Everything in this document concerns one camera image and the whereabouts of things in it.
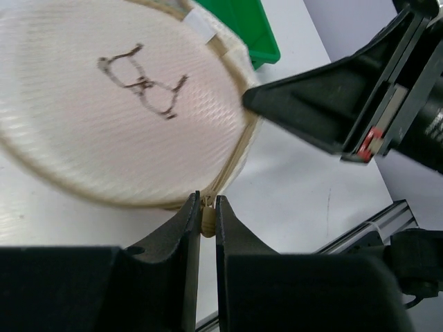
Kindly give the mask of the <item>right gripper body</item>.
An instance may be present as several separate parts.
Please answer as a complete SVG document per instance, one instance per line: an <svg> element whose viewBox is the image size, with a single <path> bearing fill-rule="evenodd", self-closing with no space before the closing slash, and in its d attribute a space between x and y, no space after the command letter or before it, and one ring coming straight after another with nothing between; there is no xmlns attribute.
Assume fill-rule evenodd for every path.
<svg viewBox="0 0 443 332"><path fill-rule="evenodd" d="M395 150L424 166L442 165L442 7L398 6L412 24L404 51L374 108L356 154L342 160L368 163Z"/></svg>

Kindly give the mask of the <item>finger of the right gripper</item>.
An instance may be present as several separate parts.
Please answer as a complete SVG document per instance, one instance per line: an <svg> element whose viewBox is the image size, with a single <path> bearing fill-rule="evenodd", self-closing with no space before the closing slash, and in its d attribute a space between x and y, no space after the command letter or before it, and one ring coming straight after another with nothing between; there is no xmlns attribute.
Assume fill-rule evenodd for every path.
<svg viewBox="0 0 443 332"><path fill-rule="evenodd" d="M356 154L411 24L403 11L355 54L251 88L243 105L330 154Z"/></svg>

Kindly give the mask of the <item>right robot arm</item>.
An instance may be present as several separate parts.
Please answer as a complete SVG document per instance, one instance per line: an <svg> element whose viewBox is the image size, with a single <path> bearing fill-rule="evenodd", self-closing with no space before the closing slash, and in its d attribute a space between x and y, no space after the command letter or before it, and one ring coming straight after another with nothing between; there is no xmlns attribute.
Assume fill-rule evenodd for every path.
<svg viewBox="0 0 443 332"><path fill-rule="evenodd" d="M243 105L346 161L395 150L442 171L442 2L394 5L353 55L249 89Z"/></svg>

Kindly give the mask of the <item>white mesh laundry bag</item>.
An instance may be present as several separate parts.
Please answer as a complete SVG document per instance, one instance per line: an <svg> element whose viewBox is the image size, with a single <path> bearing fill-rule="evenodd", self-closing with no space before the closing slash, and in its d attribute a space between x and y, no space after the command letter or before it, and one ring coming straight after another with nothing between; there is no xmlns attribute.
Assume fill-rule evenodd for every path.
<svg viewBox="0 0 443 332"><path fill-rule="evenodd" d="M260 127L246 46L192 1L1 2L1 243L128 244L215 197Z"/></svg>

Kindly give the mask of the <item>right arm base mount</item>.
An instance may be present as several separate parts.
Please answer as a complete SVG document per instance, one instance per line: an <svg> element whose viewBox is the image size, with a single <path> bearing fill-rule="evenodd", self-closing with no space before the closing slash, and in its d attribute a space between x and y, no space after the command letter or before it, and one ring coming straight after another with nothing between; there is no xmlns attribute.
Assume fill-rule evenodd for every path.
<svg viewBox="0 0 443 332"><path fill-rule="evenodd" d="M414 297L405 304L407 309L442 292L441 231L409 228L390 236L387 245L372 231L344 252L382 260L396 277L402 293Z"/></svg>

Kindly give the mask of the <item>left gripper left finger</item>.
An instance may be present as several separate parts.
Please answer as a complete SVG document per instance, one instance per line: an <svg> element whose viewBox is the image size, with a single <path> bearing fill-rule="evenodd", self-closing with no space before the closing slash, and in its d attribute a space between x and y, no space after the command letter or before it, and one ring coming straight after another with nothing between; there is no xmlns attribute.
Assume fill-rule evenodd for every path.
<svg viewBox="0 0 443 332"><path fill-rule="evenodd" d="M3 247L2 331L194 331L201 199L128 248Z"/></svg>

